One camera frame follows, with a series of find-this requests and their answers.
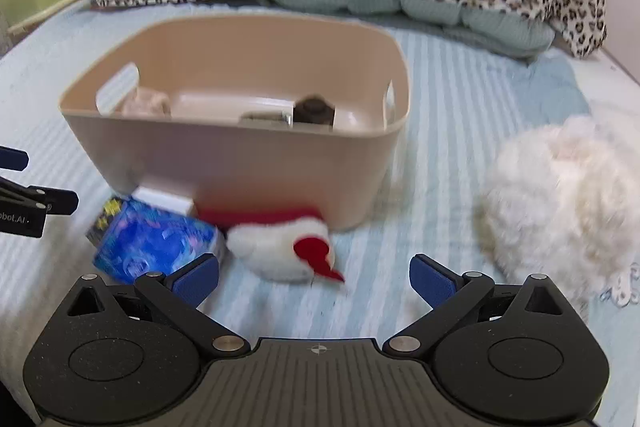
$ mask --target striped bed sheet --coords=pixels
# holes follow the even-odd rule
[[[59,114],[60,94],[139,29],[229,9],[186,4],[100,12],[79,3],[0,60],[0,144],[27,150],[31,159],[26,171],[10,178],[70,188],[80,199],[72,217],[47,218],[40,240],[0,235],[0,378],[33,417],[22,364],[70,286],[95,270],[84,232],[110,195]],[[480,270],[501,282],[482,254],[474,220],[487,167],[514,134],[589,111],[559,54],[526,65],[421,32],[388,30],[411,70],[412,111],[366,221],[334,234],[346,283],[338,289],[318,280],[265,282],[227,256],[220,286],[200,309],[252,343],[260,336],[384,341],[428,311],[408,283],[409,260],[417,252],[454,271]],[[588,310],[612,366],[597,418],[602,427],[633,423],[640,381],[629,367],[640,367],[632,347],[640,330],[637,309],[595,299]]]

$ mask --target mattress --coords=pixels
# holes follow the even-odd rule
[[[26,171],[7,175],[26,185],[70,188],[80,199],[72,217],[48,217],[39,240],[0,235],[0,378],[34,418],[22,364],[71,285],[95,271],[84,232],[110,195],[59,114],[60,94],[133,32],[160,20],[229,9],[109,12],[79,3],[0,60],[0,144],[30,154]],[[454,271],[480,270],[501,282],[474,230],[486,168],[508,137],[590,110],[572,62],[559,52],[527,66],[417,31],[389,31],[411,69],[412,113],[367,220],[334,235],[337,266],[347,282],[341,289],[318,281],[269,283],[227,257],[220,286],[200,309],[252,343],[260,336],[385,340],[429,310],[408,283],[409,260],[419,251]],[[637,272],[630,267],[630,284]],[[612,368],[597,416],[602,427],[631,427],[635,416],[640,381],[632,368],[640,362],[634,341],[640,317],[628,293],[622,298],[611,289],[586,312]]]

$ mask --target blue and white striped sheet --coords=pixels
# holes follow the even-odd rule
[[[31,157],[26,171],[10,177],[27,185],[71,188],[80,198],[72,217],[47,219],[41,240],[0,235],[0,378],[32,416],[22,364],[70,286],[92,270],[94,249],[84,232],[110,195],[59,114],[60,94],[94,60],[139,29],[225,9],[181,5],[97,12],[77,4],[0,60],[0,144],[27,150]],[[527,66],[419,32],[389,31],[411,69],[412,112],[366,221],[334,235],[337,266],[346,283],[273,284],[228,256],[220,286],[201,305],[252,343],[260,336],[385,340],[428,311],[408,283],[409,260],[419,251],[454,271],[481,270],[500,281],[474,229],[474,204],[486,168],[508,137],[588,112],[562,57],[543,55]],[[622,374],[628,362],[620,355],[626,338],[621,324],[628,319],[608,310],[597,309],[593,316],[602,315],[597,334],[612,360],[615,384],[616,368]],[[628,309],[616,311],[625,315]],[[598,324],[592,328],[598,330]],[[611,337],[617,344],[607,344]],[[614,345],[615,351],[607,348]],[[616,392],[603,404],[604,427],[631,426],[626,410],[635,408],[638,383],[634,389],[625,385],[624,399]]]

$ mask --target pink plush toy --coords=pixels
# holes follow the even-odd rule
[[[320,275],[344,282],[334,269],[327,226],[314,210],[268,214],[198,210],[198,218],[226,230],[227,248],[264,279],[300,282]]]

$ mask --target blue tissue package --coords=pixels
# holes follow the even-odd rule
[[[132,283],[148,271],[170,274],[203,253],[217,253],[216,227],[129,198],[102,238],[95,266]]]

